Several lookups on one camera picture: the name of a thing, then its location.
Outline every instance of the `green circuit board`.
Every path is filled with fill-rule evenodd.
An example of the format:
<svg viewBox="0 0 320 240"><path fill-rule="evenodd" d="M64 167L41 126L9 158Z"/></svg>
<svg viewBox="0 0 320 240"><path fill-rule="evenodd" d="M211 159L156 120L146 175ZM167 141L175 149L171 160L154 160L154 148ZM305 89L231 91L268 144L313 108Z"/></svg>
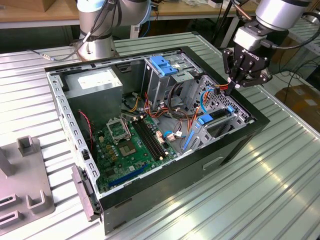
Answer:
<svg viewBox="0 0 320 240"><path fill-rule="evenodd" d="M157 139L155 132L158 131L158 128L152 118L147 116L143 119L143 122L148 126L153 137ZM129 179L146 173L177 157L173 148L165 142L163 145L160 145L160 147L168 154L162 160L154 159L142 138L135 130L133 123L127 122L127 126L131 134L130 140L123 139L117 145L114 144L111 133L107 127L93 133L97 142L96 165L100 172L97 186L100 192L106 192L116 185L123 184ZM114 181L122 177L128 179L114 184Z"/></svg>

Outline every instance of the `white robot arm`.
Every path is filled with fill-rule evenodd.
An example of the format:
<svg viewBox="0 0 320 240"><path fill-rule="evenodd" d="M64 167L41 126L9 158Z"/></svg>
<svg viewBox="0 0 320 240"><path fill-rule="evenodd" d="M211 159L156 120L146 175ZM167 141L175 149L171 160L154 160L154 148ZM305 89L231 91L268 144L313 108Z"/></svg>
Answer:
<svg viewBox="0 0 320 240"><path fill-rule="evenodd" d="M78 0L80 39L78 54L84 60L117 55L111 28L145 23L150 16L150 0Z"/></svg>

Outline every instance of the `yellow wire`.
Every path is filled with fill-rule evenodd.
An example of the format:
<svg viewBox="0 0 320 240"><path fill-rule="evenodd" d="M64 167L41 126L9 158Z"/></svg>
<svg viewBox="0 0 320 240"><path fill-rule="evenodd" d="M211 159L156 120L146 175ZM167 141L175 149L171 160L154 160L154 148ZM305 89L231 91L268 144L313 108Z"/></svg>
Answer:
<svg viewBox="0 0 320 240"><path fill-rule="evenodd" d="M139 99L140 99L140 97L138 96L138 97L136 98L136 100L135 100L135 105L134 105L134 107L133 107L131 110L129 110L130 113L133 113L135 110L137 110Z"/></svg>
<svg viewBox="0 0 320 240"><path fill-rule="evenodd" d="M228 86L229 85L229 83L228 84L223 84L223 85L214 85L215 87L225 87L225 86Z"/></svg>

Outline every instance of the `blue plastic clip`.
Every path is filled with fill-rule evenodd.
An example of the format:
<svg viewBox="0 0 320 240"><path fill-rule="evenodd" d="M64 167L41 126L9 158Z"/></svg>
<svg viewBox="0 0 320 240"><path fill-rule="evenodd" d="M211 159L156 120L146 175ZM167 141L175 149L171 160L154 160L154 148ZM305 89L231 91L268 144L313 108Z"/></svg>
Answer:
<svg viewBox="0 0 320 240"><path fill-rule="evenodd" d="M204 125L206 123L209 123L211 122L212 120L214 120L212 118L212 116L210 116L209 114L205 114L205 115L202 115L200 117L198 117L198 122L201 124L201 125Z"/></svg>
<svg viewBox="0 0 320 240"><path fill-rule="evenodd" d="M151 56L150 61L163 76L176 74L178 72L163 56Z"/></svg>
<svg viewBox="0 0 320 240"><path fill-rule="evenodd" d="M228 110L228 112L231 113L231 114L235 111L235 109L234 109L231 105L229 105L229 106L227 107L227 110Z"/></svg>

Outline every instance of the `wooden table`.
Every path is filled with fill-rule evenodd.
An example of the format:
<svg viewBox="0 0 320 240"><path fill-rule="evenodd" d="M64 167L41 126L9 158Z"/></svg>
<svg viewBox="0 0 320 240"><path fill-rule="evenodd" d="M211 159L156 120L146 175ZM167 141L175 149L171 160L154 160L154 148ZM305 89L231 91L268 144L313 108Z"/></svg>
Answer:
<svg viewBox="0 0 320 240"><path fill-rule="evenodd" d="M248 2L243 9L250 15L255 14L257 5ZM161 2L158 7L158 16L154 11L151 12L150 20L177 20L177 19L206 19L217 18L220 12L219 7L211 7L206 4L190 6L182 1L178 3ZM236 12L231 9L228 17L234 17L226 37L222 43L225 47L231 39L233 32L238 25ZM18 7L6 6L0 9L0 29L12 28L32 28L32 27L51 27L79 25L79 13L74 0L56 0L56 2L46 11L38 12ZM137 38L139 27L131 26L130 38Z"/></svg>

